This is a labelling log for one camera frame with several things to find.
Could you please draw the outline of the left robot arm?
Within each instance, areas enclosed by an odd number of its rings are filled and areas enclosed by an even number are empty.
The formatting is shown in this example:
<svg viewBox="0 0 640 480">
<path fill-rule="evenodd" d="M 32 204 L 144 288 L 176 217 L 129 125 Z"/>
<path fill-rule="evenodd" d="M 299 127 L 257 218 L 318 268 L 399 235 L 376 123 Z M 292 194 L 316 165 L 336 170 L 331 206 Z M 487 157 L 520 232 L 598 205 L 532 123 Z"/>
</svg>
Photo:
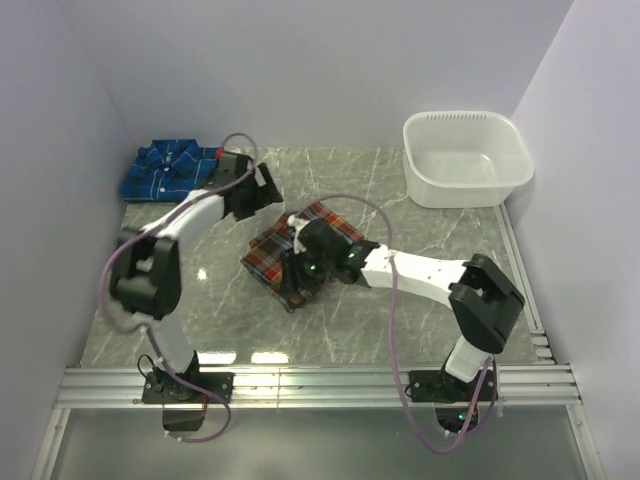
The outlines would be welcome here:
<svg viewBox="0 0 640 480">
<path fill-rule="evenodd" d="M 229 215 L 241 221 L 282 201 L 265 163 L 233 153 L 163 217 L 120 231 L 100 280 L 102 315 L 122 334 L 146 330 L 157 355 L 149 382 L 177 401 L 192 401 L 202 389 L 198 355 L 174 316 L 182 296 L 181 251 Z"/>
</svg>

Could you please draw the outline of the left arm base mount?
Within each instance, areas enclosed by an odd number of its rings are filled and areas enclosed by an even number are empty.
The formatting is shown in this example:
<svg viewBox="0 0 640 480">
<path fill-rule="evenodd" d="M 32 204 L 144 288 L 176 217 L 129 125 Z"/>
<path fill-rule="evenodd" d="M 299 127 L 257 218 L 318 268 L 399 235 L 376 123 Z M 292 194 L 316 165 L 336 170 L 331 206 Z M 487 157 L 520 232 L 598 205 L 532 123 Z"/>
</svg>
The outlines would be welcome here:
<svg viewBox="0 0 640 480">
<path fill-rule="evenodd" d="M 151 405 L 195 404 L 207 397 L 203 390 L 216 394 L 228 403 L 233 392 L 234 374 L 231 372 L 197 372 L 188 382 L 197 386 L 194 390 L 176 381 L 167 372 L 158 370 L 147 375 L 141 402 Z"/>
</svg>

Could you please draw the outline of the blue plaid shirt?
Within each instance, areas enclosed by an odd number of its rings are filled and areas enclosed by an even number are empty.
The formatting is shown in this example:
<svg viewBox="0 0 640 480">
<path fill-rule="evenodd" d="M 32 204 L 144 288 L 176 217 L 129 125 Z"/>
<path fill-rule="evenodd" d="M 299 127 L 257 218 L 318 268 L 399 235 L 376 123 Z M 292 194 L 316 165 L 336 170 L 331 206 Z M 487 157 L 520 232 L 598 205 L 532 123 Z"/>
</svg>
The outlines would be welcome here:
<svg viewBox="0 0 640 480">
<path fill-rule="evenodd" d="M 217 147 L 195 139 L 153 140 L 140 147 L 121 187 L 126 203 L 180 203 L 201 187 L 218 166 Z"/>
</svg>

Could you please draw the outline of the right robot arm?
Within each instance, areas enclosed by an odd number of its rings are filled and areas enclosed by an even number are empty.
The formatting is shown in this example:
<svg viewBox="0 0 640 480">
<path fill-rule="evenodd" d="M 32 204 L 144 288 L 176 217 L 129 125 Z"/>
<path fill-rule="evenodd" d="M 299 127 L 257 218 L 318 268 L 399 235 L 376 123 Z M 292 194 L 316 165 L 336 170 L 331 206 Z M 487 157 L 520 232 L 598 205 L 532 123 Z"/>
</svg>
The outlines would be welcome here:
<svg viewBox="0 0 640 480">
<path fill-rule="evenodd" d="M 483 254 L 441 260 L 396 251 L 368 240 L 350 242 L 324 219 L 287 218 L 293 247 L 281 256 L 280 294 L 311 291 L 328 279 L 367 288 L 397 288 L 450 308 L 461 336 L 444 363 L 440 385 L 460 400 L 476 374 L 502 353 L 525 299 L 497 264 Z"/>
</svg>

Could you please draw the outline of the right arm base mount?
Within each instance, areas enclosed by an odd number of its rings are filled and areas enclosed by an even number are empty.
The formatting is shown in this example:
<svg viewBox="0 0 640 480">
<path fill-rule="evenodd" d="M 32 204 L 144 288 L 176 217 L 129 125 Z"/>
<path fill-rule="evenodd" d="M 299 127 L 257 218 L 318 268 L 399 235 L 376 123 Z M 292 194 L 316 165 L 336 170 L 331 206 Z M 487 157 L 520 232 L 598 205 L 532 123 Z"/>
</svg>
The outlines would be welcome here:
<svg viewBox="0 0 640 480">
<path fill-rule="evenodd" d="M 469 402 L 480 376 L 478 372 L 470 382 L 464 382 L 444 370 L 410 370 L 405 395 L 414 403 Z"/>
</svg>

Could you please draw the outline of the red brown plaid shirt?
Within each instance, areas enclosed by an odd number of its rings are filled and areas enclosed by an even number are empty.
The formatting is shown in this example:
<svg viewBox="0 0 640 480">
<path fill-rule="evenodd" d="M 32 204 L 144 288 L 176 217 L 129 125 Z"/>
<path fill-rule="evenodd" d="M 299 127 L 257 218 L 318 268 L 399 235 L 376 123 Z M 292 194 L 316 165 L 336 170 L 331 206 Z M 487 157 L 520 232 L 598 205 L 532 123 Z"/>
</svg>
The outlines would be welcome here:
<svg viewBox="0 0 640 480">
<path fill-rule="evenodd" d="M 273 296 L 287 313 L 293 313 L 302 308 L 313 297 L 317 296 L 325 284 L 332 279 L 322 280 L 311 289 L 302 290 L 296 295 L 282 295 L 280 285 L 282 281 L 281 255 L 293 248 L 293 233 L 287 226 L 287 219 L 292 212 L 285 212 L 267 230 L 260 233 L 249 242 L 248 253 L 240 260 L 247 271 Z M 335 212 L 317 201 L 300 213 L 306 220 L 324 219 L 331 228 L 344 237 L 349 243 L 363 240 L 364 236 L 353 225 Z"/>
</svg>

